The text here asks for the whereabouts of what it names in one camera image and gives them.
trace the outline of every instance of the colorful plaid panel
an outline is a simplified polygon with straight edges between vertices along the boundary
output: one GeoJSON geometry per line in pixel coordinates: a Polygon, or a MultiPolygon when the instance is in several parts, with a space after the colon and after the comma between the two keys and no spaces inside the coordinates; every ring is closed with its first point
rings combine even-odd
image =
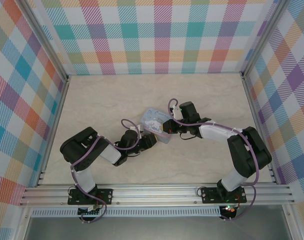
{"type": "Polygon", "coordinates": [[[0,1],[0,240],[35,179],[63,80],[14,0],[0,1]]]}
{"type": "Polygon", "coordinates": [[[253,51],[255,50],[255,48],[256,48],[258,42],[260,41],[261,36],[262,36],[262,34],[264,33],[264,31],[265,31],[265,29],[266,29],[266,27],[267,27],[268,21],[269,21],[269,20],[271,19],[271,17],[273,16],[274,10],[275,10],[275,8],[276,8],[278,2],[279,2],[279,0],[273,0],[273,3],[272,3],[272,5],[271,5],[271,7],[270,7],[270,9],[269,9],[269,11],[268,11],[268,13],[267,13],[267,15],[266,15],[264,21],[263,21],[263,24],[262,24],[262,26],[260,27],[260,30],[257,32],[257,35],[256,35],[256,37],[255,37],[255,39],[254,39],[254,42],[253,42],[252,45],[251,45],[250,51],[249,51],[248,54],[246,55],[245,61],[244,61],[243,65],[242,65],[242,67],[241,67],[241,72],[244,71],[244,69],[245,69],[245,67],[246,67],[246,65],[247,65],[247,63],[248,63],[250,57],[252,56],[253,51]]]}
{"type": "Polygon", "coordinates": [[[292,0],[248,79],[283,184],[304,224],[304,0],[292,0]]]}
{"type": "Polygon", "coordinates": [[[238,72],[266,0],[42,3],[71,62],[67,71],[88,75],[238,72]]]}

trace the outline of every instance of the purple cable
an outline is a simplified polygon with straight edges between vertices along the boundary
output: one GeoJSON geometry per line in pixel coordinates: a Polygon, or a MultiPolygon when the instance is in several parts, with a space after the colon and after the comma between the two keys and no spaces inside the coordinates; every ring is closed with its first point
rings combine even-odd
{"type": "Polygon", "coordinates": [[[127,126],[125,126],[125,125],[123,124],[123,121],[129,122],[130,124],[132,124],[132,125],[135,127],[135,129],[136,129],[136,131],[137,131],[137,140],[136,140],[135,144],[134,144],[133,146],[130,146],[130,147],[124,147],[124,148],[122,148],[122,147],[115,146],[113,143],[111,143],[111,142],[108,141],[108,140],[107,140],[107,141],[108,141],[114,148],[116,148],[116,149],[118,149],[118,150],[129,150],[129,149],[134,148],[134,147],[138,144],[138,142],[139,142],[139,140],[140,140],[138,134],[140,134],[140,131],[138,130],[138,128],[137,128],[137,126],[135,125],[135,123],[133,123],[131,120],[128,120],[128,119],[125,119],[125,118],[121,120],[121,124],[123,125],[124,128],[130,129],[129,127],[127,127],[127,126]]]}
{"type": "Polygon", "coordinates": [[[168,113],[169,115],[171,116],[171,118],[178,124],[182,125],[182,126],[187,126],[187,127],[191,127],[191,126],[201,126],[201,125],[208,125],[208,126],[217,126],[217,127],[220,127],[220,128],[223,128],[223,129],[227,129],[229,131],[233,131],[235,133],[237,133],[238,135],[241,136],[241,138],[245,141],[246,145],[248,146],[251,154],[252,154],[252,157],[253,157],[253,160],[254,160],[254,165],[255,165],[255,171],[256,171],[256,178],[254,180],[254,182],[251,182],[251,183],[245,183],[243,184],[243,186],[253,186],[257,183],[258,181],[258,178],[259,178],[259,167],[258,167],[258,163],[257,163],[257,159],[256,159],[256,156],[255,156],[255,153],[254,153],[254,150],[251,146],[251,144],[249,143],[249,141],[246,139],[246,137],[240,133],[239,131],[231,128],[231,127],[228,127],[228,126],[224,126],[224,125],[221,125],[221,124],[217,124],[217,123],[207,123],[207,122],[198,122],[198,123],[191,123],[191,124],[186,124],[186,123],[182,123],[182,122],[179,122],[178,120],[176,120],[172,113],[171,113],[171,102],[172,101],[176,101],[176,106],[178,105],[178,100],[175,99],[175,98],[172,98],[169,102],[168,102],[168,105],[167,105],[167,110],[168,110],[168,113]]]}
{"type": "Polygon", "coordinates": [[[247,208],[244,212],[242,212],[239,216],[236,216],[235,218],[227,218],[227,217],[225,217],[225,216],[222,216],[222,218],[224,218],[224,219],[226,219],[226,220],[229,220],[229,221],[237,220],[237,219],[243,217],[248,211],[250,211],[250,209],[251,209],[251,207],[253,206],[254,201],[255,201],[255,199],[256,199],[256,188],[255,188],[254,186],[251,186],[251,187],[252,187],[253,190],[254,190],[254,196],[253,196],[253,200],[252,200],[251,204],[248,206],[248,208],[247,208]]]}
{"type": "Polygon", "coordinates": [[[247,208],[243,213],[241,213],[239,216],[233,218],[234,220],[239,219],[240,217],[244,216],[244,215],[251,209],[251,207],[252,207],[253,204],[254,204],[255,198],[256,198],[256,189],[255,189],[254,185],[257,183],[258,178],[259,178],[259,167],[258,167],[257,159],[256,159],[256,156],[255,156],[255,153],[254,153],[254,150],[253,150],[251,144],[249,143],[249,141],[246,139],[246,137],[245,137],[242,133],[240,133],[239,131],[237,131],[237,130],[235,130],[235,129],[233,129],[233,128],[230,128],[230,127],[228,127],[228,126],[224,126],[224,125],[217,124],[217,123],[206,123],[206,122],[191,123],[191,124],[186,124],[186,123],[179,122],[178,120],[176,120],[176,119],[173,117],[173,115],[172,115],[172,113],[171,113],[170,108],[171,108],[171,102],[172,102],[172,101],[176,101],[175,106],[178,105],[178,100],[177,100],[176,98],[172,98],[172,99],[168,102],[167,110],[168,110],[168,114],[171,116],[171,118],[172,118],[176,123],[178,123],[178,124],[180,124],[180,125],[182,125],[182,126],[187,126],[187,127],[208,125],[208,126],[217,126],[217,127],[223,128],[223,129],[227,129],[227,130],[229,130],[229,131],[233,131],[233,132],[237,133],[238,135],[240,135],[241,138],[245,141],[246,145],[248,146],[248,148],[249,148],[249,150],[250,150],[250,152],[251,152],[251,154],[252,154],[253,160],[254,160],[255,171],[256,171],[256,178],[255,178],[254,182],[251,182],[251,183],[244,183],[244,184],[242,184],[242,186],[251,186],[251,187],[254,189],[254,196],[253,196],[253,200],[252,200],[251,204],[248,206],[248,208],[247,208]]]}
{"type": "MultiPolygon", "coordinates": [[[[127,128],[127,129],[129,129],[129,127],[126,127],[126,126],[123,124],[123,121],[127,121],[127,122],[131,123],[131,124],[135,127],[137,133],[139,134],[139,130],[138,130],[137,126],[135,125],[135,123],[133,123],[132,121],[130,121],[130,120],[128,120],[128,119],[122,119],[122,120],[121,120],[121,124],[123,125],[123,127],[127,128]]],[[[78,187],[78,189],[79,189],[83,194],[89,196],[90,198],[93,198],[93,199],[95,199],[95,200],[101,202],[101,203],[104,205],[104,207],[105,207],[104,212],[103,212],[100,216],[94,218],[92,221],[85,221],[85,220],[83,219],[83,215],[84,215],[84,213],[83,213],[83,214],[81,215],[81,220],[83,221],[83,223],[88,223],[88,224],[94,223],[94,222],[96,222],[97,220],[101,219],[101,218],[105,215],[105,213],[106,213],[106,211],[107,211],[107,205],[106,205],[106,202],[104,202],[102,199],[100,199],[100,198],[98,198],[98,197],[95,197],[95,196],[93,196],[93,195],[90,195],[90,194],[87,193],[84,189],[82,189],[82,187],[78,184],[77,179],[76,179],[76,177],[75,177],[75,169],[74,169],[74,166],[76,166],[76,165],[79,164],[81,161],[83,161],[83,160],[91,153],[91,151],[94,149],[94,147],[96,146],[96,144],[98,143],[98,141],[99,141],[100,139],[105,139],[105,138],[104,138],[103,136],[98,136],[98,137],[95,139],[95,141],[93,142],[92,146],[88,149],[88,151],[87,151],[80,159],[78,159],[76,162],[74,162],[74,163],[71,165],[72,177],[73,177],[74,182],[75,182],[76,186],[78,187]]],[[[133,146],[131,146],[131,147],[126,147],[126,148],[117,147],[117,146],[113,145],[110,141],[108,141],[107,139],[105,139],[105,140],[106,140],[109,144],[111,144],[114,148],[116,148],[116,149],[118,149],[118,150],[129,150],[129,149],[134,148],[134,147],[138,144],[138,142],[139,142],[140,139],[139,139],[139,136],[137,135],[137,140],[136,140],[135,144],[134,144],[133,146]]]]}
{"type": "Polygon", "coordinates": [[[106,213],[106,211],[107,211],[106,202],[104,202],[102,199],[100,199],[100,198],[98,198],[98,197],[95,197],[95,196],[90,195],[89,193],[85,192],[85,190],[82,189],[81,186],[80,186],[80,185],[78,184],[78,182],[77,182],[77,179],[76,179],[76,177],[75,177],[75,170],[74,170],[74,167],[71,166],[71,170],[72,170],[72,177],[73,177],[74,182],[75,182],[76,186],[78,187],[78,189],[79,189],[83,194],[89,196],[90,198],[93,198],[93,199],[95,199],[95,200],[101,202],[101,203],[104,205],[104,207],[105,207],[103,213],[102,213],[100,216],[97,216],[96,218],[94,218],[92,221],[85,221],[85,220],[83,219],[84,213],[81,215],[81,220],[83,221],[83,223],[88,223],[88,224],[94,223],[94,222],[96,222],[97,220],[101,219],[101,218],[105,215],[105,213],[106,213]]]}

